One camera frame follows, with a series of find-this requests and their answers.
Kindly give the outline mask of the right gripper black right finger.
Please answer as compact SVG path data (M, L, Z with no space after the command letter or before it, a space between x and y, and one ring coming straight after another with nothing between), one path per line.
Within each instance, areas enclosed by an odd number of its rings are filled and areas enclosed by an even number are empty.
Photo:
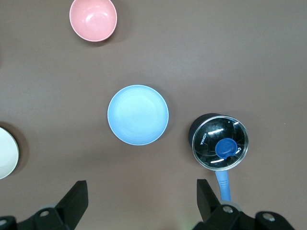
M195 230L293 230L280 214L260 211L249 217L231 204L221 204L205 179L197 180L197 205L202 221Z

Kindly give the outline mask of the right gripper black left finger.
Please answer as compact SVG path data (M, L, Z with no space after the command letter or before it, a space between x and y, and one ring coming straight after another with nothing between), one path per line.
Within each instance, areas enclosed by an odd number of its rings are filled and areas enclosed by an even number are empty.
M56 204L37 211L28 219L17 222L14 216L2 216L2 230L73 230L88 208L87 182L77 181Z

